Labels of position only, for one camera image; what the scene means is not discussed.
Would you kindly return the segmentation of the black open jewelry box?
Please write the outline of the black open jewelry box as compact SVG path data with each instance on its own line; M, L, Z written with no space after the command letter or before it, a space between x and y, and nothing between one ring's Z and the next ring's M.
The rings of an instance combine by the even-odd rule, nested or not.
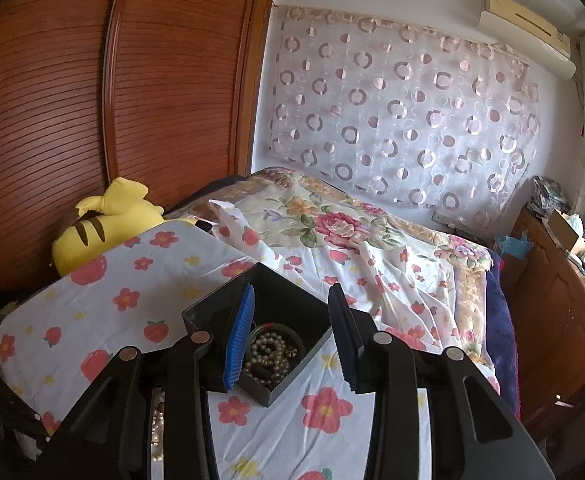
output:
M248 286L254 312L238 385L270 406L329 339L329 310L324 301L258 263L185 310L186 330L209 330L215 312L242 299Z

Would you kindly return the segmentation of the dark blue blanket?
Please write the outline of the dark blue blanket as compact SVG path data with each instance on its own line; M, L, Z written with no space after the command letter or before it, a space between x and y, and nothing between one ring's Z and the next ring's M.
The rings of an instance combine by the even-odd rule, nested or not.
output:
M500 281L503 261L492 249L488 254L492 264L486 272L486 348L495 367L501 397L520 419L518 352L511 312Z

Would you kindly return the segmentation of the strawberry flower print sheet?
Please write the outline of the strawberry flower print sheet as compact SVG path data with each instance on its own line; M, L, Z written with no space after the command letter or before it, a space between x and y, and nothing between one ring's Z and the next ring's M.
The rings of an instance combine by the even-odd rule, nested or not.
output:
M182 313L255 263L262 262L212 230L163 223L8 315L0 326L1 375L54 432L120 348L172 346L186 332ZM268 408L237 389L212 394L221 477L361 478L373 405L349 390L335 342L327 339Z

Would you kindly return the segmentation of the wooden side cabinet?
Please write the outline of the wooden side cabinet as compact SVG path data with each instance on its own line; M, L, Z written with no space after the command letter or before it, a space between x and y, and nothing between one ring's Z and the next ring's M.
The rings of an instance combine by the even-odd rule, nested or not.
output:
M511 234L527 234L533 243L506 298L518 349L521 421L540 442L585 419L585 276L527 209Z

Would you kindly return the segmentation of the blue crumpled cloth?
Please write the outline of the blue crumpled cloth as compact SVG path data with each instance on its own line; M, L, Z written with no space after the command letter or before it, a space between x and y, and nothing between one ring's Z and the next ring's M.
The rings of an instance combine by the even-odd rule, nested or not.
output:
M528 252L535 247L535 243L528 238L525 231L520 237L503 235L494 240L495 251L501 256L509 256L519 260L525 260Z

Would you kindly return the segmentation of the yellow striped plush toy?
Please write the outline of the yellow striped plush toy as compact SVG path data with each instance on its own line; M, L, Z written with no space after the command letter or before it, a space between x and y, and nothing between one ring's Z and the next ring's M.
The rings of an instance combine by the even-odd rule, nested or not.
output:
M146 200L148 193L145 184L119 177L102 195L80 200L76 220L53 241L52 259L58 274L70 274L104 252L166 223L163 208Z

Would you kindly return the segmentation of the cardboard box on cabinet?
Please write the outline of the cardboard box on cabinet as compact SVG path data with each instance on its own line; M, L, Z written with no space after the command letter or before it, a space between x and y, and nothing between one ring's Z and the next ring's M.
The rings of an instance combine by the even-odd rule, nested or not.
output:
M585 252L585 227L579 214L564 214L555 209L547 218L547 226L567 252L573 255Z

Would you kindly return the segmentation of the floral quilt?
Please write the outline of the floral quilt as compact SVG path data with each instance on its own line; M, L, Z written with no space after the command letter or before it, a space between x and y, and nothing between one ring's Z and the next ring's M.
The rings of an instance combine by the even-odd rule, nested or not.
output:
M351 308L412 348L459 347L497 376L486 344L492 258L481 245L280 167L204 191L170 216L210 222L218 240L321 299L338 284Z

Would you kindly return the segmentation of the patterned bag on cabinet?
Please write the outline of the patterned bag on cabinet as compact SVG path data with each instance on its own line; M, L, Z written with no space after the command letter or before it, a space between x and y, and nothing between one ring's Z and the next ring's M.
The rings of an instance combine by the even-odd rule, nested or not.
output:
M563 214L570 211L570 204L558 182L542 176L533 176L531 182L528 207L538 218L547 218L555 210Z

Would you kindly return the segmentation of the sheer circle pattern curtain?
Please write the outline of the sheer circle pattern curtain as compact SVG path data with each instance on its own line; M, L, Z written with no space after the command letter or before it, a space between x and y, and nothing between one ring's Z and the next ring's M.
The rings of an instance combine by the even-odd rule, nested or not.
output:
M370 15L279 6L271 24L273 156L478 233L497 228L539 143L525 62Z

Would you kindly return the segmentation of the wooden slatted wardrobe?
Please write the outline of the wooden slatted wardrobe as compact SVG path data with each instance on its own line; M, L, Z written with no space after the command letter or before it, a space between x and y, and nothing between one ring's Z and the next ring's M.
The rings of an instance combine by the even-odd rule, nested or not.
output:
M0 0L0 290L50 277L80 198L174 207L248 170L258 0Z

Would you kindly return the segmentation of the white air conditioner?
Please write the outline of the white air conditioner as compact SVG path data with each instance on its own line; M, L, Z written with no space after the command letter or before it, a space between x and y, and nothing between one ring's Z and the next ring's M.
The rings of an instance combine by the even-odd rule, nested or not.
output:
M569 37L542 16L513 0L486 0L478 28L558 78L567 80L576 73Z

